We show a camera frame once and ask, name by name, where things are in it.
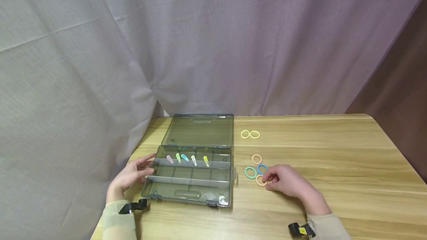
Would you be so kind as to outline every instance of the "black clip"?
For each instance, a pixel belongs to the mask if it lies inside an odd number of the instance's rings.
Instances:
[[[122,207],[119,211],[119,214],[131,214],[132,211],[140,210],[143,211],[147,208],[147,200],[145,198],[141,198],[138,203],[127,203]]]
[[[300,226],[298,223],[291,223],[288,225],[289,231],[291,232],[292,237],[299,237],[303,235],[309,235],[315,237],[313,229],[308,224]]]

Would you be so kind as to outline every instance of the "sleeve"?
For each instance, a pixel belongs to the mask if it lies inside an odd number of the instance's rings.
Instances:
[[[102,212],[102,240],[136,240],[133,213],[119,214],[127,200],[117,200],[106,205]]]
[[[307,214],[307,222],[314,230],[314,240],[350,240],[340,219],[335,214],[313,216]]]

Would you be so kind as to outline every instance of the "yellow label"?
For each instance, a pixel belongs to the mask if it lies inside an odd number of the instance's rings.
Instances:
[[[299,227],[298,229],[299,229],[300,234],[305,234],[305,235],[307,235],[307,231],[305,230],[305,228],[304,228],[304,227]]]

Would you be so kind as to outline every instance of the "plastic storage box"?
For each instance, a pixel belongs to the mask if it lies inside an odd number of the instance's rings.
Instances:
[[[233,114],[177,114],[147,176],[144,198],[229,207],[235,179]],[[181,157],[184,154],[189,161]],[[166,159],[171,156],[173,163]],[[196,165],[191,159],[194,156]],[[208,158],[206,165],[203,157]]]

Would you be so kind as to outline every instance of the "wooden table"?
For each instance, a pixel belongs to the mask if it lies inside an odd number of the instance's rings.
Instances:
[[[130,160],[155,152],[171,118],[153,119]],[[257,140],[242,139],[244,129]],[[245,177],[251,156],[290,164],[325,196],[353,240],[427,239],[427,186],[379,125],[364,114],[235,117],[233,207],[211,209],[152,202],[135,215],[139,239],[291,239],[287,225],[305,223],[297,200]],[[141,184],[127,191],[140,199]],[[100,224],[92,236],[101,239]]]

